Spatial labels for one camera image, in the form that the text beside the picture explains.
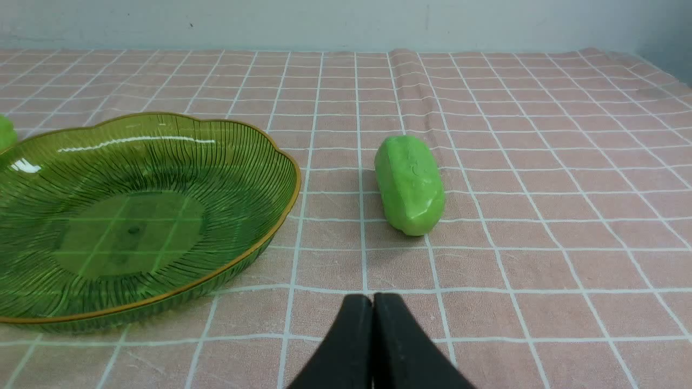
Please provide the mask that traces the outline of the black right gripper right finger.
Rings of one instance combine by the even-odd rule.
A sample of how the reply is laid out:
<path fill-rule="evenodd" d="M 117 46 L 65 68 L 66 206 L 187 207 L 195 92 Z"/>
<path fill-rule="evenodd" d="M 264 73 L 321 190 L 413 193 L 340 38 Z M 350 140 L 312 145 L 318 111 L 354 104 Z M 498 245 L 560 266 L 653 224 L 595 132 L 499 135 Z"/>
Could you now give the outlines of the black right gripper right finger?
<path fill-rule="evenodd" d="M 375 388 L 474 388 L 427 336 L 395 293 L 374 295 Z"/>

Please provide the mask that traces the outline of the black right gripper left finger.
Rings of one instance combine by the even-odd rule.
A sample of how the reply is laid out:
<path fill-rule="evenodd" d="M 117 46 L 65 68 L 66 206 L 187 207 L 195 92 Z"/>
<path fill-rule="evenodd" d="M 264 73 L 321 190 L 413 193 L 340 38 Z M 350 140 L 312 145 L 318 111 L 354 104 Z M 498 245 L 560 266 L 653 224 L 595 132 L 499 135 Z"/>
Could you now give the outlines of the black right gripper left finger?
<path fill-rule="evenodd" d="M 371 388 L 373 305 L 348 294 L 329 331 L 289 388 Z"/>

